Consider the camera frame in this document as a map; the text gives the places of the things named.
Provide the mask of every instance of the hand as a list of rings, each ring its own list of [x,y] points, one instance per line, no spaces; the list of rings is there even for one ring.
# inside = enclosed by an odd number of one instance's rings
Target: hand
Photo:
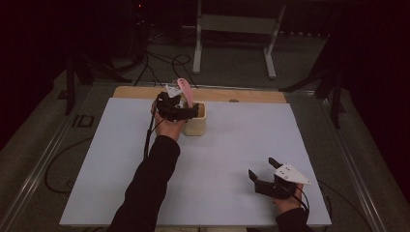
[[[297,188],[296,188],[295,196],[298,197],[299,199],[302,199],[301,190],[303,189],[304,185],[297,184],[296,186]],[[293,198],[292,196],[284,200],[274,198],[274,204],[277,205],[280,214],[283,214],[293,209],[301,208],[301,203],[297,201],[295,198]]]
[[[165,135],[168,136],[172,139],[174,139],[176,142],[178,141],[179,135],[181,133],[181,129],[186,123],[185,120],[180,120],[176,122],[170,122],[166,119],[163,119],[158,111],[155,108],[155,103],[153,103],[153,107],[151,109],[151,113],[155,113],[155,125],[158,125],[155,129],[157,136],[158,135]]]

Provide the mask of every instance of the black sleeve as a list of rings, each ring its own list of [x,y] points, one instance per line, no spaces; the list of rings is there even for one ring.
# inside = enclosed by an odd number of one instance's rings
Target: black sleeve
[[[308,226],[308,213],[304,209],[294,209],[277,216],[280,232],[312,232]]]
[[[108,232],[155,230],[166,185],[174,173],[179,155],[180,148],[172,138],[163,135],[156,138],[149,157],[136,169],[124,203],[115,214]]]

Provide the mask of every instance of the table leg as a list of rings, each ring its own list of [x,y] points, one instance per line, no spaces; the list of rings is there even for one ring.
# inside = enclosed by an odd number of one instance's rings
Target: table leg
[[[285,5],[280,7],[277,21],[274,26],[274,31],[272,33],[271,42],[269,43],[268,47],[265,47],[263,49],[263,55],[265,56],[266,68],[268,70],[268,77],[271,79],[277,78],[277,73],[275,72],[275,67],[274,67],[274,61],[272,60],[272,50],[274,49],[275,41],[277,40],[277,37],[278,37],[280,23],[283,18],[285,9],[286,9]]]
[[[67,56],[66,63],[66,80],[67,80],[67,106],[66,115],[69,115],[75,105],[75,92],[74,92],[74,67],[73,67],[73,55],[70,53]]]
[[[195,54],[193,55],[193,65],[192,65],[192,72],[195,74],[199,74],[201,70],[201,55],[202,55],[201,5],[202,5],[202,1],[198,0],[198,11],[197,11],[197,17],[196,17],[196,46],[195,46]]]

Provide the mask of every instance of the dark background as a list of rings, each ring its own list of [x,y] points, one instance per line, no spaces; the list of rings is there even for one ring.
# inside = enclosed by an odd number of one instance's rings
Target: dark background
[[[135,4],[143,9],[132,12]],[[272,1],[204,1],[203,12],[264,16],[275,11]],[[409,20],[406,2],[368,1],[363,5],[335,2],[289,4],[281,31],[327,37],[315,70],[342,67],[343,87],[365,121],[402,192],[409,159]],[[249,4],[260,11],[249,11]],[[71,45],[99,62],[110,54],[124,56],[119,41],[138,21],[148,19],[171,36],[181,35],[181,25],[194,25],[194,1],[3,1],[0,5],[0,149],[37,104],[52,89],[52,81],[65,69]],[[136,50],[141,41],[134,45]]]

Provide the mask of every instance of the white table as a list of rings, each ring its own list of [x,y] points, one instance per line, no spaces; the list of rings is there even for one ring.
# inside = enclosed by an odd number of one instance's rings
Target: white table
[[[153,100],[110,99],[73,192],[62,225],[107,226],[143,159]],[[289,162],[313,182],[304,191],[309,225],[330,224],[292,110],[286,103],[207,101],[207,132],[181,135],[182,154],[161,206],[160,226],[270,226],[272,200],[254,192],[251,169],[273,180],[268,157]]]

